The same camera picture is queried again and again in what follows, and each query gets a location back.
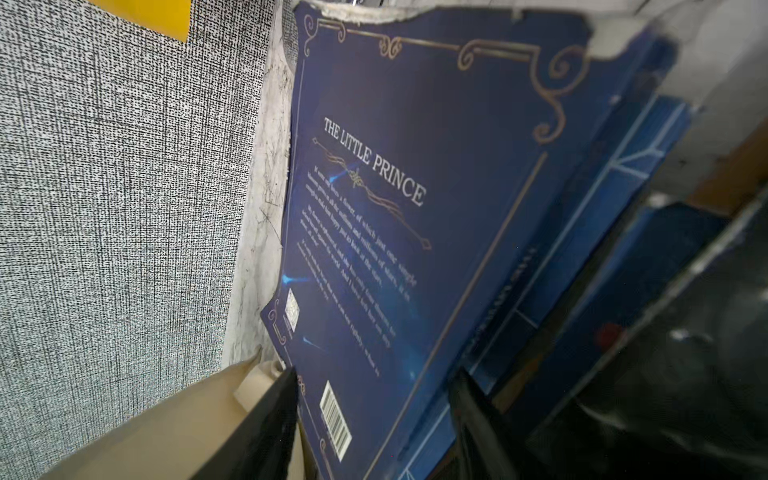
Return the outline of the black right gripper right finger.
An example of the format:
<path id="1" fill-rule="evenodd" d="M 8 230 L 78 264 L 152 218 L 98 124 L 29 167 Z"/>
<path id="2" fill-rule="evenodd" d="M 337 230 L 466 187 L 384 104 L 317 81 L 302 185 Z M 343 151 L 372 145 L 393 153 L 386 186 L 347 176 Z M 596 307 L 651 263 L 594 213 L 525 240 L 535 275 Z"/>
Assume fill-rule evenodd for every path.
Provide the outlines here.
<path id="1" fill-rule="evenodd" d="M 448 386 L 460 479 L 521 479 L 502 415 L 461 369 Z"/>

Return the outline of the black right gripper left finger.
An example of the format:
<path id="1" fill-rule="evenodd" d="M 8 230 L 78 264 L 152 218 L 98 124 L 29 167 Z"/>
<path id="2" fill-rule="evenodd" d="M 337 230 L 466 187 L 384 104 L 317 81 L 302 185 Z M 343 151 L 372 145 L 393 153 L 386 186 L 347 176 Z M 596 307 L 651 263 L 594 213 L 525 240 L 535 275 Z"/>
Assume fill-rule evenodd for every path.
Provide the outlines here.
<path id="1" fill-rule="evenodd" d="M 298 417 L 298 379 L 283 372 L 195 479 L 286 479 Z"/>

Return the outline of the cream canvas tote bag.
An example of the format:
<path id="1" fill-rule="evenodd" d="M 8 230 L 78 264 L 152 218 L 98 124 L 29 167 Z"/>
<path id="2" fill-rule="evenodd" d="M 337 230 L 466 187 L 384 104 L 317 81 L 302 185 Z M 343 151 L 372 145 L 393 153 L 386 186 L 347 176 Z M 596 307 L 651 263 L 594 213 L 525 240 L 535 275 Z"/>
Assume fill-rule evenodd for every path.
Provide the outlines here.
<path id="1" fill-rule="evenodd" d="M 259 356 L 180 391 L 79 449 L 48 479 L 195 479 L 246 415 L 286 370 Z M 286 479 L 302 479 L 300 427 Z"/>

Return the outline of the blue book yellow label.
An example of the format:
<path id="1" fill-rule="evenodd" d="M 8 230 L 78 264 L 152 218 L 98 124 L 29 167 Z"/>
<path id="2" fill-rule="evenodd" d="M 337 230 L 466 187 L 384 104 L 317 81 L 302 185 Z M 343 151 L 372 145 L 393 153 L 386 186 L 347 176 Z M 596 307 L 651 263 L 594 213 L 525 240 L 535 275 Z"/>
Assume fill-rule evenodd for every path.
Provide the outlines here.
<path id="1" fill-rule="evenodd" d="M 612 114 L 479 317 L 458 364 L 525 441 L 724 228 L 651 189 L 694 109 L 643 93 Z"/>

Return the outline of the little prince blue book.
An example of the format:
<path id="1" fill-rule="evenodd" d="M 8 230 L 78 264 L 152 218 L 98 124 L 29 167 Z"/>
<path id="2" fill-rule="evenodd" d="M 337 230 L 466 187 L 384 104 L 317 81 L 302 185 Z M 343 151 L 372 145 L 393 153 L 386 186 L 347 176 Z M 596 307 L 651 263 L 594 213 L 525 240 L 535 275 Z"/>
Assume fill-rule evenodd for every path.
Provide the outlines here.
<path id="1" fill-rule="evenodd" d="M 621 100 L 673 57 L 583 14 L 300 2 L 278 285 L 262 313 L 324 479 L 392 479 Z"/>

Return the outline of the black cover book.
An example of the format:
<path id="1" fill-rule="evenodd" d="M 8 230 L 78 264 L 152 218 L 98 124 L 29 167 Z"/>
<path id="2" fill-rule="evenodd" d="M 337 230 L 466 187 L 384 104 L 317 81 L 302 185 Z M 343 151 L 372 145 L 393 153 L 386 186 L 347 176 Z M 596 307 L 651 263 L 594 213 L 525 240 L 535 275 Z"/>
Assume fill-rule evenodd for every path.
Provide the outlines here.
<path id="1" fill-rule="evenodd" d="M 506 416 L 556 478 L 765 478 L 766 194 L 644 212 Z"/>

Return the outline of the yellow wine glass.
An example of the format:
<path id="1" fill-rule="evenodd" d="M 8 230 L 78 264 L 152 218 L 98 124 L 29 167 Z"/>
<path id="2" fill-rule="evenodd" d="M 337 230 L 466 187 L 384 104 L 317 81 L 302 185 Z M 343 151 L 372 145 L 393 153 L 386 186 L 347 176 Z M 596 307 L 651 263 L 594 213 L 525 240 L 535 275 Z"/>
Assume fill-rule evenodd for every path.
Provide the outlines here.
<path id="1" fill-rule="evenodd" d="M 188 40 L 190 0 L 90 0 L 90 3 L 156 33 L 181 42 Z"/>

